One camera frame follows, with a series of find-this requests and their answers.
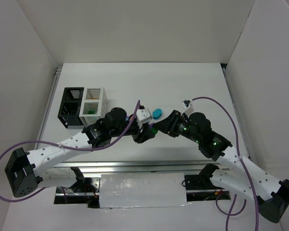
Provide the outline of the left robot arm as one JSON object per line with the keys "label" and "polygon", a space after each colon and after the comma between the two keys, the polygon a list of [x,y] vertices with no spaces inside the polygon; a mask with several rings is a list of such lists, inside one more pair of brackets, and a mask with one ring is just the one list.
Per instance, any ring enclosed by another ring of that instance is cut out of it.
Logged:
{"label": "left robot arm", "polygon": [[15,149],[5,167],[14,197],[24,197],[37,189],[46,181],[46,171],[53,166],[82,153],[108,148],[113,137],[132,136],[136,143],[154,138],[158,131],[148,123],[150,119],[151,115],[144,107],[131,116],[115,107],[94,124],[60,143],[27,152],[23,148]]}

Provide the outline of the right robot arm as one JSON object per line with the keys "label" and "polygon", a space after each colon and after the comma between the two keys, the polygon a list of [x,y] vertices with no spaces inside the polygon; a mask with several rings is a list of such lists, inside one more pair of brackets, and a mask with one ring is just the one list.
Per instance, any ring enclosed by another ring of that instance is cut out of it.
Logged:
{"label": "right robot arm", "polygon": [[153,128],[174,138],[183,136],[196,142],[206,158],[235,173],[235,176],[231,176],[219,167],[208,164],[201,174],[212,185],[256,202],[258,212],[268,221],[280,221],[289,206],[289,180],[279,180],[240,155],[229,140],[211,129],[211,123],[203,113],[192,113],[186,120],[174,110],[167,118],[155,123]]}

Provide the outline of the green rounded lego brick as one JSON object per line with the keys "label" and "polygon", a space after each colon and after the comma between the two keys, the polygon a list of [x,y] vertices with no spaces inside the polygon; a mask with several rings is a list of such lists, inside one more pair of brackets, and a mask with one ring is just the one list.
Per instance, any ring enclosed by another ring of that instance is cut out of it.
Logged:
{"label": "green rounded lego brick", "polygon": [[157,134],[157,133],[158,133],[158,130],[155,129],[155,128],[153,128],[153,129],[152,129],[152,132],[153,132],[153,134]]}

